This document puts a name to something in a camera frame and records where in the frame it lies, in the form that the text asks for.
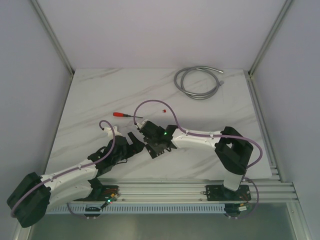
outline white plastic housing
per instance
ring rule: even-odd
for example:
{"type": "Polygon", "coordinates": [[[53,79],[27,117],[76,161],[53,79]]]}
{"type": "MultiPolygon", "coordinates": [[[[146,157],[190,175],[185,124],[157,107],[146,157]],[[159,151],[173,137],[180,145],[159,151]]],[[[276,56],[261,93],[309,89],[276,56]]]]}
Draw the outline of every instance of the white plastic housing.
{"type": "MultiPolygon", "coordinates": [[[[113,127],[113,130],[114,130],[114,135],[115,136],[122,136],[121,132],[118,131],[118,127],[117,126],[114,126],[113,127]]],[[[111,131],[111,128],[110,127],[104,127],[103,128],[103,131],[107,133],[108,137],[110,136],[111,138],[113,137],[113,134],[112,134],[112,131],[111,131]]]]}
{"type": "MultiPolygon", "coordinates": [[[[208,132],[208,131],[194,131],[190,130],[191,133],[204,134],[204,135],[220,135],[220,131],[208,132]]],[[[192,136],[190,134],[183,133],[179,128],[176,129],[172,135],[172,143],[177,148],[195,148],[203,149],[207,151],[213,151],[216,147],[215,144],[218,143],[220,137],[201,137],[192,136]]]]}
{"type": "Polygon", "coordinates": [[[230,171],[225,171],[223,186],[231,191],[237,191],[241,183],[243,175],[234,174],[230,171]]]}
{"type": "MultiPolygon", "coordinates": [[[[78,163],[77,165],[66,168],[62,171],[58,171],[58,172],[55,172],[52,174],[42,175],[41,181],[43,182],[47,179],[51,179],[54,175],[65,172],[69,169],[73,169],[75,167],[80,168],[81,166],[89,164],[89,163],[92,163],[92,161],[86,159],[86,160],[78,163]]],[[[85,180],[91,180],[91,179],[95,178],[97,173],[98,173],[98,169],[96,169],[96,165],[93,164],[89,167],[82,167],[81,170],[77,169],[73,172],[62,175],[56,179],[53,179],[53,181],[49,181],[49,182],[45,183],[44,185],[46,187],[50,187],[51,188],[51,191],[50,191],[51,196],[55,196],[58,193],[66,190],[66,189],[69,189],[70,187],[73,187],[74,185],[77,185],[81,182],[85,182],[85,180]]]]}
{"type": "Polygon", "coordinates": [[[50,212],[57,206],[69,203],[76,199],[86,198],[90,195],[91,192],[92,188],[90,183],[88,181],[81,182],[56,195],[51,195],[46,211],[50,212]]]}

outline marble tabletop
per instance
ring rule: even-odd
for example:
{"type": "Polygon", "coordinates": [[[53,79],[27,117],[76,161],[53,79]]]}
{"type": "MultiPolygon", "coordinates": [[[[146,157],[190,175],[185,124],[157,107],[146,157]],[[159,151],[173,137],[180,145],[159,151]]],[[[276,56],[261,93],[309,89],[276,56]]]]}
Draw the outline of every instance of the marble tabletop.
{"type": "MultiPolygon", "coordinates": [[[[172,68],[84,68],[77,69],[58,127],[46,173],[71,167],[106,146],[111,139],[98,126],[107,120],[122,135],[133,132],[140,140],[133,119],[114,117],[113,112],[133,115],[137,105],[158,99],[169,104],[180,125],[189,130],[219,131],[234,127],[243,136],[257,141],[263,149],[261,161],[246,174],[253,179],[271,177],[262,135],[243,70],[227,69],[215,73],[224,84],[206,100],[194,100],[174,85],[177,69],[172,68]]],[[[207,92],[215,81],[206,73],[194,71],[185,78],[186,89],[207,92]]],[[[175,124],[169,109],[160,103],[147,103],[137,113],[157,125],[175,124]]],[[[250,162],[257,159],[255,148],[250,162]]],[[[223,180],[225,169],[214,151],[174,149],[151,159],[144,149],[101,176],[110,179],[208,179],[223,180]]]]}

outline robotic arm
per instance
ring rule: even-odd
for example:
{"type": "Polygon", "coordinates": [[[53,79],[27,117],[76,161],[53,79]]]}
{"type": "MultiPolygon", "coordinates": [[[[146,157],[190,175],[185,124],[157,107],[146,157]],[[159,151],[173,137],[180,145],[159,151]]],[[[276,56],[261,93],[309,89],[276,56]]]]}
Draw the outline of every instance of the robotic arm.
{"type": "Polygon", "coordinates": [[[149,120],[137,124],[139,132],[144,135],[143,140],[150,156],[154,159],[164,151],[171,152],[178,148],[195,148],[212,151],[214,150],[226,169],[223,186],[230,191],[237,191],[243,176],[246,174],[248,163],[253,151],[253,146],[244,140],[235,138],[218,138],[213,136],[230,135],[239,136],[234,128],[226,126],[223,131],[181,131],[176,125],[168,125],[166,129],[157,126],[149,120]]]}
{"type": "MultiPolygon", "coordinates": [[[[153,159],[163,154],[165,150],[171,152],[172,149],[177,148],[214,150],[227,170],[223,182],[223,195],[229,196],[229,200],[236,199],[232,193],[237,192],[246,173],[253,146],[241,139],[213,138],[220,133],[241,137],[234,128],[225,127],[221,132],[192,131],[193,135],[191,135],[188,131],[181,131],[176,125],[168,125],[163,129],[149,120],[143,121],[142,124],[138,123],[137,127],[144,136],[146,145],[140,142],[132,132],[128,133],[132,141],[132,144],[129,144],[127,139],[113,128],[114,140],[110,140],[107,146],[100,148],[81,163],[52,174],[42,176],[38,176],[35,172],[28,174],[7,200],[11,209],[28,191],[40,183],[46,183],[31,191],[16,207],[14,216],[21,226],[23,228],[32,226],[45,215],[46,211],[74,200],[89,198],[91,201],[97,201],[104,190],[104,186],[97,177],[109,172],[119,161],[140,153],[144,147],[153,159]],[[196,133],[211,137],[194,136],[196,133]],[[113,141],[114,147],[111,154],[101,160],[112,148],[113,141]],[[79,170],[65,173],[74,168],[79,170]]],[[[111,128],[105,128],[104,131],[110,133],[111,128]]]]}

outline gray coiled cable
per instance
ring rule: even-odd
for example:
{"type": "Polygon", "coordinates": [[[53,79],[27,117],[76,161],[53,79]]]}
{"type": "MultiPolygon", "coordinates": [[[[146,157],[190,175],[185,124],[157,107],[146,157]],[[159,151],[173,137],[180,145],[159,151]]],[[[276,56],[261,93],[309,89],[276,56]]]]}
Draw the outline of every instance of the gray coiled cable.
{"type": "Polygon", "coordinates": [[[213,67],[209,67],[209,66],[194,66],[194,67],[186,67],[186,68],[183,68],[181,70],[179,70],[175,75],[174,75],[174,84],[175,86],[181,91],[183,92],[185,95],[187,95],[189,98],[192,98],[192,99],[196,99],[196,100],[205,100],[205,99],[208,99],[208,98],[211,98],[213,95],[216,94],[216,92],[218,91],[219,89],[219,86],[221,86],[224,82],[223,81],[220,81],[218,80],[217,76],[213,74],[213,72],[211,71],[216,71],[218,73],[223,73],[224,71],[222,70],[218,70],[218,69],[215,69],[213,67]],[[198,70],[198,71],[203,71],[209,75],[211,75],[215,82],[216,82],[216,86],[214,88],[212,88],[210,91],[207,91],[207,92],[204,92],[204,93],[196,93],[196,92],[191,92],[191,91],[187,91],[185,89],[185,86],[184,86],[184,80],[185,80],[185,77],[188,73],[190,73],[191,71],[193,70],[198,70]],[[181,81],[180,81],[180,85],[178,84],[177,82],[177,77],[180,73],[182,72],[185,72],[182,77],[181,77],[181,81]]]}

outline screwdriver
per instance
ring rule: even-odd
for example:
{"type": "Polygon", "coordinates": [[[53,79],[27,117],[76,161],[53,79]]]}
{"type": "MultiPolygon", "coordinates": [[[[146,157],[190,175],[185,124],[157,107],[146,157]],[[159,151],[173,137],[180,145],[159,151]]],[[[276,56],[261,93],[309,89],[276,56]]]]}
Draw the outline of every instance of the screwdriver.
{"type": "MultiPolygon", "coordinates": [[[[128,115],[128,114],[124,114],[124,113],[121,113],[121,112],[114,112],[113,113],[113,116],[115,117],[120,117],[120,118],[129,118],[129,117],[133,117],[131,115],[128,115]]],[[[139,118],[139,119],[142,119],[143,117],[142,116],[135,116],[136,118],[139,118]]]]}

